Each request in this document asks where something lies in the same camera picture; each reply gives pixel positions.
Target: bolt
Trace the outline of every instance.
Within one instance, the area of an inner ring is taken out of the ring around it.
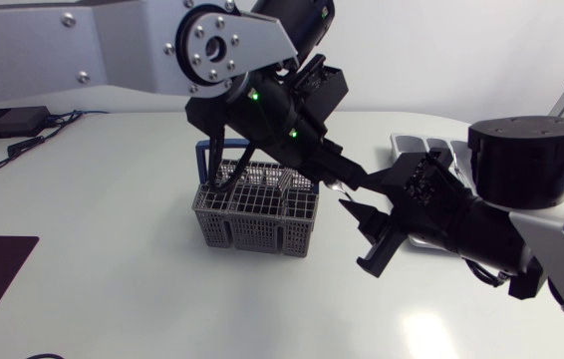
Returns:
[[[202,28],[202,26],[198,25],[195,27],[195,37],[198,39],[201,39],[204,37],[204,29]]]
[[[217,20],[215,20],[215,27],[220,30],[224,29],[224,18],[222,16],[218,16]]]
[[[78,80],[81,84],[89,84],[90,83],[90,76],[85,72],[85,71],[81,71],[78,76],[76,77],[76,80]]]
[[[202,58],[200,57],[200,55],[195,54],[193,55],[193,59],[191,59],[191,64],[198,66],[202,63]]]
[[[63,25],[65,25],[65,27],[73,28],[74,25],[76,25],[76,19],[74,18],[74,15],[72,15],[70,13],[65,13],[65,14],[63,14],[63,17],[61,18],[61,23],[63,23]]]
[[[164,44],[164,49],[162,50],[164,51],[165,55],[173,55],[175,53],[175,48],[172,44],[169,43]]]

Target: table surface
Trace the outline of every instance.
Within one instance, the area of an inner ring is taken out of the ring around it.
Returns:
[[[391,133],[467,134],[407,113],[327,126],[369,173],[390,162]],[[306,258],[207,247],[191,210],[203,138],[184,114],[88,116],[0,170],[0,235],[41,238],[0,302],[0,358],[564,357],[547,287],[519,301],[409,244],[372,277],[355,263],[368,243],[323,186]]]

